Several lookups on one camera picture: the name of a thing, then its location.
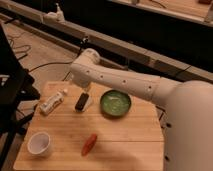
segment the small bottle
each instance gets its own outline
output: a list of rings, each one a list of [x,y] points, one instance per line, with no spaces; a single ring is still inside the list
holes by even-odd
[[[59,6],[58,3],[56,3],[56,6],[57,6],[57,12],[56,12],[56,14],[58,16],[58,21],[61,22],[61,23],[63,23],[63,22],[65,22],[64,13],[61,10],[61,8],[60,8],[60,6]]]
[[[44,103],[39,106],[40,113],[43,115],[50,114],[50,112],[52,112],[59,104],[63,102],[65,95],[67,95],[67,89],[58,91],[53,96],[49,97]]]

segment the white cup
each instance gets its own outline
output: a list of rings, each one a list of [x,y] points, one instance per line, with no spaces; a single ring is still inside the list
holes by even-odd
[[[34,156],[49,156],[52,152],[49,134],[46,132],[33,134],[28,141],[27,149]]]

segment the cable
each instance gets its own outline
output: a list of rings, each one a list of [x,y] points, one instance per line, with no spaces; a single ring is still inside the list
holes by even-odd
[[[26,116],[26,115],[25,115],[22,111],[20,111],[19,109],[16,109],[16,111],[19,112],[23,117]]]
[[[62,79],[62,81],[65,81],[65,80],[67,79],[67,77],[70,75],[70,73],[71,73],[71,70],[69,70],[69,71],[67,72],[67,74],[66,74],[65,77]]]
[[[186,72],[186,71],[187,71],[189,68],[191,68],[191,67],[192,67],[192,65],[189,65],[189,66],[186,67],[185,69],[178,71],[178,72],[174,75],[174,78],[177,78],[178,75],[180,75],[180,74],[183,73],[183,72]]]
[[[68,64],[71,64],[73,61],[70,61],[70,62],[49,62],[49,63],[45,63],[45,64],[42,64],[42,65],[39,65],[31,70],[29,70],[29,72],[33,72],[35,70],[37,70],[38,68],[41,68],[41,67],[44,67],[44,66],[48,66],[48,65],[68,65]]]
[[[159,117],[159,121],[161,121],[161,119],[163,118],[164,114],[165,114],[165,112],[162,112],[162,114]]]
[[[160,3],[160,2],[157,2],[157,1],[155,1],[155,0],[149,0],[149,1],[150,1],[150,2],[153,2],[153,3],[155,3],[155,4],[158,4],[158,5],[160,5],[162,8],[166,9],[166,6],[163,5],[163,4]]]
[[[82,49],[83,49],[83,48],[85,49],[86,44],[87,44],[88,42],[89,42],[89,37],[88,37],[88,36],[84,37],[84,38],[80,41],[80,48],[79,48],[79,50],[78,50],[78,53],[77,53],[77,55],[76,55],[76,58],[78,58],[78,56],[81,54]],[[62,79],[62,81],[65,81],[65,80],[67,79],[67,77],[70,75],[70,73],[71,73],[71,70],[69,70],[69,71],[67,72],[67,74],[64,76],[64,78]]]
[[[22,56],[20,57],[17,57],[18,60],[21,60],[23,58],[25,58],[27,55],[28,55],[28,51],[31,50],[31,46],[30,45],[22,45],[22,46],[17,46],[17,47],[14,47],[14,44],[15,44],[15,41],[14,39],[18,39],[20,38],[25,32],[22,32],[20,35],[18,36],[11,36],[11,35],[7,35],[7,39],[8,39],[8,42],[10,44],[10,47],[13,49],[14,53],[17,55],[17,54],[22,54]]]

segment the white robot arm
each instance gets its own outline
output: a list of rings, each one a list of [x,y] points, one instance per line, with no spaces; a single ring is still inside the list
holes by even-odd
[[[161,108],[165,108],[168,95],[180,84],[159,76],[106,68],[98,65],[99,62],[98,52],[86,49],[71,65],[73,82],[81,87],[97,82],[151,101]]]
[[[102,67],[86,49],[72,64],[73,82],[96,82],[151,101],[166,111],[164,171],[213,171],[213,85]]]

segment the wooden surface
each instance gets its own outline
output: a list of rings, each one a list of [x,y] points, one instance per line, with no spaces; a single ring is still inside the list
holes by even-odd
[[[118,0],[118,1],[128,3],[131,2],[131,0]],[[198,16],[202,18],[206,17],[209,9],[208,4],[200,4],[198,3],[198,0],[153,0],[153,1],[161,3],[163,6],[166,7],[167,10]],[[140,0],[140,4],[162,8],[161,5],[152,2],[150,0]]]
[[[68,88],[68,96],[49,116],[40,115],[36,109],[15,170],[162,171],[164,142],[152,104],[131,96],[129,113],[110,120],[102,116],[99,108],[100,97],[109,88],[92,84],[89,93],[93,105],[86,112],[77,113],[74,106],[82,90],[68,82],[46,84],[40,103],[64,88]],[[46,131],[51,136],[53,153],[48,158],[35,158],[27,151],[26,144],[37,131]],[[98,141],[82,157],[83,144],[92,133],[98,135]]]

